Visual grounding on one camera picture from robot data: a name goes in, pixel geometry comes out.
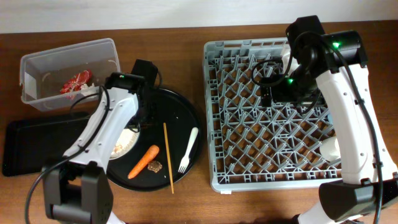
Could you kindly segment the wooden chopstick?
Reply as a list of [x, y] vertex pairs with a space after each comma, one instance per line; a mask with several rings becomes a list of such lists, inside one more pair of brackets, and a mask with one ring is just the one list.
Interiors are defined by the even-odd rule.
[[166, 123], [163, 123], [163, 128], [164, 128], [164, 138], [165, 138], [165, 148], [166, 148], [166, 155], [167, 155], [167, 165], [168, 165], [168, 171], [169, 171], [170, 188], [171, 188], [172, 194], [174, 194], [174, 180], [173, 180], [173, 174], [172, 174], [172, 163], [171, 163], [171, 157], [170, 157], [169, 139], [168, 139], [168, 135], [167, 135]]

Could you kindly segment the orange carrot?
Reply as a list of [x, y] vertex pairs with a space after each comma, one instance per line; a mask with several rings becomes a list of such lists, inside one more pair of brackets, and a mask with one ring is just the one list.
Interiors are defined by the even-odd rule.
[[127, 175], [128, 179], [135, 178], [159, 153], [160, 149], [156, 145], [152, 145], [140, 161], [133, 167], [130, 173]]

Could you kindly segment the white tissue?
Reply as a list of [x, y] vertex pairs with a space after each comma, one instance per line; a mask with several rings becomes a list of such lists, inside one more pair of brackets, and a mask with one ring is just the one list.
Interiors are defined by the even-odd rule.
[[88, 96], [97, 93], [95, 84], [87, 85], [86, 83], [81, 86], [81, 94], [83, 96]]

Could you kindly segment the brown food scrap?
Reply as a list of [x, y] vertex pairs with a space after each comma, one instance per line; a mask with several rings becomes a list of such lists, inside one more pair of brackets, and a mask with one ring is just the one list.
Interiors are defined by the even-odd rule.
[[158, 171], [160, 171], [162, 168], [163, 168], [163, 165], [159, 161], [150, 161], [147, 166], [148, 170], [155, 172], [155, 173], [158, 173]]

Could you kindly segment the small white cup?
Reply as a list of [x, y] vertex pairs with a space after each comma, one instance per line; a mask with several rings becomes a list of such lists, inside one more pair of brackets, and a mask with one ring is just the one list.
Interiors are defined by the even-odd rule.
[[340, 147], [336, 136], [325, 139], [320, 145], [320, 154], [327, 161], [335, 161], [341, 157]]

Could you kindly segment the white plastic fork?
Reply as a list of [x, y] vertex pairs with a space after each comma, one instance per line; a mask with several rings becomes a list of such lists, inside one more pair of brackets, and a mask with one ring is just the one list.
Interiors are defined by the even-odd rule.
[[178, 168], [178, 172], [179, 173], [184, 173], [186, 171], [188, 165], [189, 165], [190, 152], [191, 152], [191, 150], [193, 148], [193, 145], [195, 143], [195, 140], [196, 140], [197, 136], [198, 136], [198, 128], [194, 127], [194, 128], [192, 128], [190, 136], [189, 136], [189, 139], [188, 139], [188, 144], [187, 144], [187, 148], [186, 148], [186, 151], [185, 151], [185, 155], [182, 157], [182, 159], [180, 161], [180, 166]]

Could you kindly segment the red snack wrapper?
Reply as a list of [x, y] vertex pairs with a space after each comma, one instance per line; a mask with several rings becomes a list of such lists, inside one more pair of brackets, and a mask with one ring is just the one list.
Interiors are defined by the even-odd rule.
[[75, 75], [69, 81], [67, 81], [60, 89], [61, 94], [71, 93], [74, 91], [81, 90], [84, 84], [87, 84], [92, 77], [92, 72], [90, 70], [84, 70], [79, 74]]

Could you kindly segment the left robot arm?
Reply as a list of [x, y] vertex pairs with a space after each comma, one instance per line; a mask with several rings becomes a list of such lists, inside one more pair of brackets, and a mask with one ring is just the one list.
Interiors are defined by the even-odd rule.
[[158, 78], [114, 72], [106, 79], [100, 103], [62, 160], [43, 168], [45, 213], [61, 223], [120, 223], [106, 170], [111, 152], [131, 119], [141, 118]]

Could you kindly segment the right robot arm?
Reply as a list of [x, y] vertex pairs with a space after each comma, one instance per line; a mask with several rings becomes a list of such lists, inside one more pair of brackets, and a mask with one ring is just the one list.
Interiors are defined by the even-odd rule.
[[287, 29], [290, 50], [279, 58], [283, 74], [263, 78], [262, 104], [323, 99], [340, 147], [342, 179], [321, 184], [319, 201], [294, 223], [341, 223], [397, 203], [397, 166], [379, 129], [369, 93], [367, 56], [354, 30]]

